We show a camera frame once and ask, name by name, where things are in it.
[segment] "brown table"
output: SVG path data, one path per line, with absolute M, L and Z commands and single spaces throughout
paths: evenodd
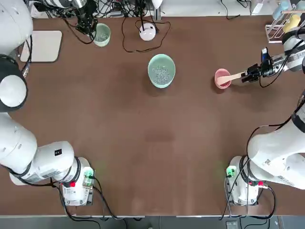
M 34 63 L 27 79 L 29 97 L 11 116 L 37 137 L 38 144 L 67 140 L 75 155 L 97 170 L 104 194 L 117 215 L 220 215 L 225 205 L 224 170 L 232 157 L 245 154 L 252 130 L 284 121 L 304 89 L 303 73 L 284 73 L 266 89 L 258 83 L 217 90 L 218 68 L 237 73 L 260 61 L 267 45 L 264 25 L 271 17 L 164 18 L 172 28 L 162 47 L 148 53 L 122 48 L 122 19 L 104 20 L 111 29 L 104 48 L 81 44 L 61 20 L 36 20 L 36 30 L 63 32 L 55 63 Z M 127 49 L 157 45 L 140 40 L 135 19 L 124 24 Z M 272 54 L 280 44 L 268 45 Z M 167 89 L 156 89 L 147 75 L 149 60 L 171 56 L 176 76 Z M 7 172 L 2 183 L 0 215 L 62 215 L 51 188 L 18 187 Z M 305 214 L 304 192 L 272 184 L 276 214 Z M 269 214 L 273 200 L 264 192 L 250 214 Z M 92 207 L 78 215 L 101 215 Z M 244 214 L 244 208 L 234 209 Z

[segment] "white circular light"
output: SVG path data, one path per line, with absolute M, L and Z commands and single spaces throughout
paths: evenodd
M 148 42 L 151 41 L 156 35 L 156 28 L 151 23 L 145 23 L 144 24 L 144 30 L 143 26 L 140 27 L 140 37 L 142 40 Z
M 19 106 L 26 93 L 24 81 L 16 75 L 8 75 L 0 82 L 0 100 L 8 107 Z

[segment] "sticker label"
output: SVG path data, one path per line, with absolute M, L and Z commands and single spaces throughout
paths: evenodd
M 290 186 L 295 186 L 294 183 L 291 183 L 289 180 L 287 180 L 286 178 L 282 177 L 282 176 L 278 176 L 279 179 L 281 179 L 284 183 L 290 185 Z
M 43 180 L 43 179 L 41 179 L 36 173 L 34 173 L 31 176 L 29 176 L 28 178 L 26 178 L 26 181 L 28 181 L 30 183 L 36 183 L 41 180 Z
M 62 154 L 62 150 L 61 149 L 57 149 L 54 151 L 55 156 L 58 156 L 60 154 Z

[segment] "pink bowl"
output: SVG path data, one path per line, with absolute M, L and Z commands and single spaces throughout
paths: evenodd
M 224 84 L 222 84 L 222 85 L 219 85 L 218 83 L 217 83 L 217 78 L 218 77 L 221 77 L 221 76 L 226 76 L 226 75 L 231 75 L 226 69 L 224 69 L 224 68 L 220 68 L 220 69 L 218 69 L 217 71 L 216 71 L 216 73 L 215 73 L 215 77 L 214 77 L 214 82 L 215 82 L 215 84 L 216 84 L 216 86 L 218 87 L 218 88 L 220 88 L 220 89 L 226 89 L 227 87 L 229 87 L 230 85 L 231 85 L 231 81 L 229 81 L 229 82 L 226 82 L 226 83 L 224 83 Z

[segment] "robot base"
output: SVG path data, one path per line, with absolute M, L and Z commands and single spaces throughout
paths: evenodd
M 63 197 L 67 206 L 85 206 L 92 204 L 93 191 L 83 186 L 84 173 L 86 169 L 91 169 L 87 159 L 78 158 L 81 162 L 80 177 L 75 183 L 75 187 L 62 186 Z
M 234 181 L 236 179 L 236 176 L 240 172 L 240 160 L 241 156 L 235 156 L 231 162 L 230 162 L 230 168 L 234 168 L 234 173 L 231 178 L 228 178 L 227 182 L 227 190 L 228 192 L 232 189 L 232 193 L 230 196 L 230 203 L 233 205 L 239 205 L 239 206 L 244 206 L 247 204 L 248 200 L 248 205 L 253 205 L 257 204 L 257 196 L 258 196 L 258 186 L 251 186 L 249 185 L 249 190 L 248 189 L 248 184 L 243 180 L 242 176 L 239 175 L 236 183 L 234 184 Z M 247 166 L 244 168 L 245 173 L 247 174 Z

